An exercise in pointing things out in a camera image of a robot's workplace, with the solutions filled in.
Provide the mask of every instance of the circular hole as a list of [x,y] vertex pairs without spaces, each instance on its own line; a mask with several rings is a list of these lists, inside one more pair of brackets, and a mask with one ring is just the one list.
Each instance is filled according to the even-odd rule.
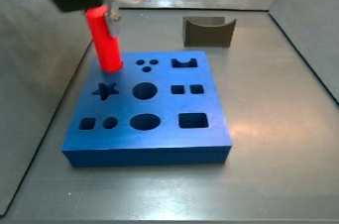
[[112,129],[118,125],[118,120],[115,117],[108,117],[104,119],[102,126],[104,129]]
[[151,64],[158,64],[159,61],[158,61],[156,59],[152,59],[152,60],[150,61],[150,63],[151,63]]
[[143,65],[143,64],[144,64],[144,60],[143,60],[143,59],[138,60],[138,61],[136,61],[136,64],[138,64],[138,65]]
[[139,114],[131,118],[130,125],[140,131],[152,130],[160,125],[160,118],[154,114]]
[[132,95],[140,100],[151,99],[156,95],[156,92],[158,88],[155,84],[150,82],[139,83],[132,88]]
[[144,66],[144,67],[143,67],[143,71],[144,71],[144,72],[151,71],[151,69],[152,69],[152,68],[151,68],[150,66]]

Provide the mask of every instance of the rectangular hole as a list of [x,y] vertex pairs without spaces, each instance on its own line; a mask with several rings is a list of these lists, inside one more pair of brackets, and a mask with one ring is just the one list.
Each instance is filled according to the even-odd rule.
[[191,58],[190,61],[179,61],[176,58],[172,58],[172,67],[174,68],[194,68],[194,67],[198,67],[196,59]]
[[179,114],[180,128],[207,128],[208,119],[206,113],[180,113]]
[[91,130],[95,126],[95,118],[86,117],[80,120],[80,130]]
[[200,84],[190,85],[191,93],[192,94],[203,94],[204,93],[204,86]]
[[171,93],[172,94],[184,94],[186,88],[183,85],[171,85]]

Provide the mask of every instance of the small round hole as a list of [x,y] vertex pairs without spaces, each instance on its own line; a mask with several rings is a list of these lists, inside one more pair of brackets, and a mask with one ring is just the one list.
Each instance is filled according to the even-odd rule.
[[151,63],[151,64],[158,64],[159,61],[158,61],[156,59],[152,59],[152,60],[150,61],[150,63]]
[[118,120],[115,117],[108,117],[104,119],[102,126],[104,129],[112,129],[118,125]]
[[143,64],[144,64],[144,60],[143,60],[143,59],[138,60],[138,61],[136,61],[136,64],[138,64],[138,65],[143,65]]
[[160,118],[154,114],[139,114],[130,120],[130,125],[134,129],[148,131],[160,125]]
[[150,72],[151,69],[152,69],[152,68],[151,68],[150,66],[144,66],[144,67],[143,67],[143,71],[144,71],[144,72]]

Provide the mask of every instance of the blue block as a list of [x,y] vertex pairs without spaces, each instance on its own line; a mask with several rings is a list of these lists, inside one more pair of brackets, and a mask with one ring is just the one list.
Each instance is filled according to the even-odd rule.
[[63,145],[74,167],[223,163],[232,140],[203,52],[94,60]]

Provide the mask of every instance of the red cylinder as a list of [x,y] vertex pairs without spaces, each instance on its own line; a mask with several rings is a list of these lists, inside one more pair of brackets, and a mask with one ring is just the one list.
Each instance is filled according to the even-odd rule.
[[98,52],[100,68],[112,73],[122,69],[123,62],[119,50],[119,39],[112,37],[104,19],[107,6],[88,9],[86,12],[87,23],[91,31],[92,42]]

